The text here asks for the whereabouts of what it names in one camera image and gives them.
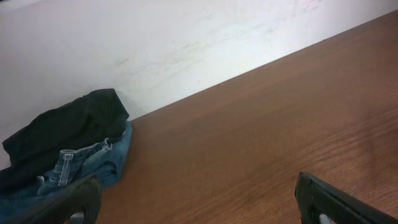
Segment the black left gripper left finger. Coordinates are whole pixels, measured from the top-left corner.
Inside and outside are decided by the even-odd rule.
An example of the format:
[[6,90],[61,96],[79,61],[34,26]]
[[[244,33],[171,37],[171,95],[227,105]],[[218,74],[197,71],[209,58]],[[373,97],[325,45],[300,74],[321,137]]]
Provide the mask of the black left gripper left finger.
[[46,196],[1,223],[82,223],[93,224],[101,207],[101,187],[95,175],[86,176]]

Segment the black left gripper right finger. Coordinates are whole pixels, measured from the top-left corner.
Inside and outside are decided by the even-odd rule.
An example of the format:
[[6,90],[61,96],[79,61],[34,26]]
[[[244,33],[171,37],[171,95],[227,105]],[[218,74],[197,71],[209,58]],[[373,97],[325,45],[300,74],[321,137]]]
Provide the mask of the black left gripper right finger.
[[301,172],[295,199],[304,224],[397,224],[397,219],[337,189],[307,172]]

